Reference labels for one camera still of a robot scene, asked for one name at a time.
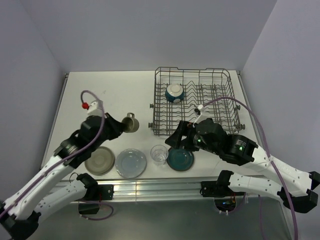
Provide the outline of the olive ceramic mug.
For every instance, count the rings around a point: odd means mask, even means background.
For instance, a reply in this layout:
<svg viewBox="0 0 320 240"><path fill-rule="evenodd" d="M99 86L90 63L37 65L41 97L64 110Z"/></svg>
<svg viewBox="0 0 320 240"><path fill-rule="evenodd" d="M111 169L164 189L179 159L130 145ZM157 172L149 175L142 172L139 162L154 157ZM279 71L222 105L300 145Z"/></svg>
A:
<svg viewBox="0 0 320 240"><path fill-rule="evenodd" d="M121 123L124 124L123 131L125 133L135 133L140 127L139 121L135 118L135 114L132 112L128 112L126 117L122 119Z"/></svg>

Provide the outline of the clear glass tumbler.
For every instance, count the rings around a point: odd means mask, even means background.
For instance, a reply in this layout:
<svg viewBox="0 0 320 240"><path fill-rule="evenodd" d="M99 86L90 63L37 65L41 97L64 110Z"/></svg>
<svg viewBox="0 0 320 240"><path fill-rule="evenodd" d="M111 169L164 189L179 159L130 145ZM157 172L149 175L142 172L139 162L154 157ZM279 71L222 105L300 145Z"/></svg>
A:
<svg viewBox="0 0 320 240"><path fill-rule="evenodd" d="M168 149L164 145L155 145L150 150L150 156L156 166L163 166L168 158Z"/></svg>

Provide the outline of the teal white ceramic bowl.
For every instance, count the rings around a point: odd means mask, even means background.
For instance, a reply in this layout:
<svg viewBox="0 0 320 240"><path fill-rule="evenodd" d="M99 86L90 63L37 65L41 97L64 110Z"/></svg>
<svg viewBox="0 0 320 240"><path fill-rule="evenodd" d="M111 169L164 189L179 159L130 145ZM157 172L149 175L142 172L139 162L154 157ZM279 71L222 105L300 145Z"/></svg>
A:
<svg viewBox="0 0 320 240"><path fill-rule="evenodd" d="M165 90L165 98L170 103L180 103L184 99L184 89L180 84L170 84Z"/></svg>

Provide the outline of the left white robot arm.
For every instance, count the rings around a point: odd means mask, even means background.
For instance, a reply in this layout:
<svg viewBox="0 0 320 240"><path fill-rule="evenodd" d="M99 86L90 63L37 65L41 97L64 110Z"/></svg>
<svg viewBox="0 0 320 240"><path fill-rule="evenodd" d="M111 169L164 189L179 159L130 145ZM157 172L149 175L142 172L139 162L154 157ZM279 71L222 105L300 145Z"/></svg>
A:
<svg viewBox="0 0 320 240"><path fill-rule="evenodd" d="M52 194L49 191L89 159L102 143L118 138L125 128L108 113L91 115L62 141L47 164L17 193L0 203L0 224L11 239L26 240L57 210L73 201L98 196L98 183L87 173Z"/></svg>

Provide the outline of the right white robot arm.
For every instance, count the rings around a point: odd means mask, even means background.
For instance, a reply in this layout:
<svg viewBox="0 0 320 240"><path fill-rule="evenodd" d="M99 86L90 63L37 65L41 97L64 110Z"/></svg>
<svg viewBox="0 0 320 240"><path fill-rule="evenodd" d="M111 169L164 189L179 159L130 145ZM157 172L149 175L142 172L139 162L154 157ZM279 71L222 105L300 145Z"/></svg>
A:
<svg viewBox="0 0 320 240"><path fill-rule="evenodd" d="M320 184L318 172L298 170L268 155L253 140L240 134L228 134L211 118L200 123L180 121L165 143L173 149L190 152L204 150L228 164L263 176L258 178L222 170L216 181L201 183L200 194L203 197L224 198L233 194L253 193L275 199L286 208L302 214L318 205L319 196L314 191Z"/></svg>

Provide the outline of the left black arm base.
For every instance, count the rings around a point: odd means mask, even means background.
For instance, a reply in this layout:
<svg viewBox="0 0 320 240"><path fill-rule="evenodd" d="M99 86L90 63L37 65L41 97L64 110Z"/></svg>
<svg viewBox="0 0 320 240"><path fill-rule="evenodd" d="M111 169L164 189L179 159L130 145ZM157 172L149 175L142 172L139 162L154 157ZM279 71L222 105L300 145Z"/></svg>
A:
<svg viewBox="0 0 320 240"><path fill-rule="evenodd" d="M108 185L107 189L95 183L83 183L73 181L67 190L67 202L79 202L78 213L80 217L88 221L102 221L110 218L114 213L114 208L105 200L113 197L113 186ZM103 217L93 217L102 207L106 207L109 213Z"/></svg>

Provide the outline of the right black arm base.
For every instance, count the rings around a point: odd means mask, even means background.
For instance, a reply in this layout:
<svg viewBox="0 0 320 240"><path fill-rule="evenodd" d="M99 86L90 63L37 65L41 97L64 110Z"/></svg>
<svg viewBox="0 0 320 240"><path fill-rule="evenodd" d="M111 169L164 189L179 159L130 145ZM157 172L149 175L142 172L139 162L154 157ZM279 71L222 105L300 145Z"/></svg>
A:
<svg viewBox="0 0 320 240"><path fill-rule="evenodd" d="M213 198L214 207L220 215L235 213L247 203L245 192L232 191L228 186L218 185L217 181L202 181L199 194Z"/></svg>

